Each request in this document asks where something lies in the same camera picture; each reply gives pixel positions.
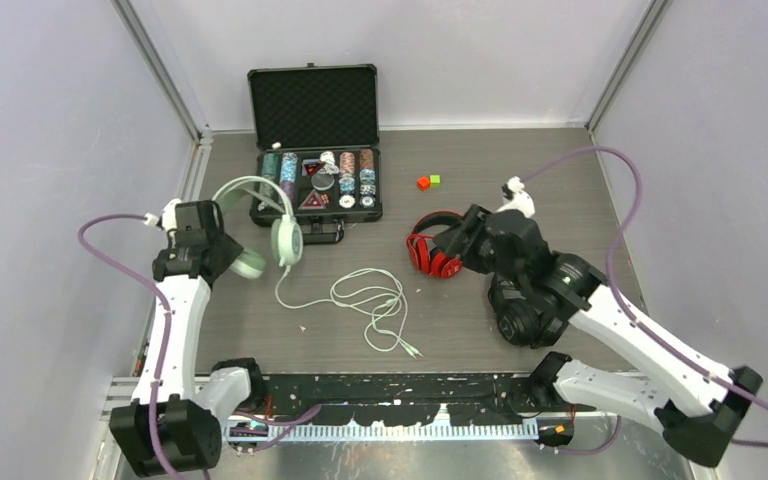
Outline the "red headphones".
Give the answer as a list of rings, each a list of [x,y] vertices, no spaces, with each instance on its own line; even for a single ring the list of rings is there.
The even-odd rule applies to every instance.
[[[434,211],[421,217],[405,239],[405,245],[413,267],[430,277],[449,279],[463,268],[459,258],[447,256],[433,243],[431,235],[424,231],[435,226],[456,227],[461,215],[451,211]]]

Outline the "mint green headphones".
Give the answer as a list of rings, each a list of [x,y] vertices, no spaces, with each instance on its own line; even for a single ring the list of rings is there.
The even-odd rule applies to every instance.
[[[265,205],[272,211],[261,226],[269,228],[272,256],[286,276],[300,262],[304,250],[302,229],[289,195],[274,180],[246,175],[222,185],[211,200],[226,215],[246,196],[252,198],[252,206]]]

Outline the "black blue headphones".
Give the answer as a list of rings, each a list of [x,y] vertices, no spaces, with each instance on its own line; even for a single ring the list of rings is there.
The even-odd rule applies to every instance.
[[[511,282],[498,275],[491,278],[487,299],[498,332],[511,345],[531,349],[550,347],[567,329],[566,322],[535,309]]]

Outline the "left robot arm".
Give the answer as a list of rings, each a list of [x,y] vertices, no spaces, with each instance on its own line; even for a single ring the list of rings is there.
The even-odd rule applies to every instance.
[[[110,431],[141,478],[206,471],[220,458],[223,429],[235,410],[258,412],[266,383],[252,358],[221,361],[203,385],[195,359],[215,281],[242,254],[211,200],[167,204],[157,225],[167,245],[147,281],[157,299],[148,350],[131,399],[110,414]]]

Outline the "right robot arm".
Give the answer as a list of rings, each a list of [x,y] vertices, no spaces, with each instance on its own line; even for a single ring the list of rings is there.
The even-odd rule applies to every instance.
[[[515,315],[534,341],[573,326],[640,372],[635,379],[552,351],[526,382],[537,406],[591,406],[652,429],[693,463],[720,463],[762,385],[756,371],[729,368],[684,344],[614,293],[598,268],[552,250],[520,211],[472,206],[433,241],[466,269],[491,276],[488,296],[502,332],[515,332]]]

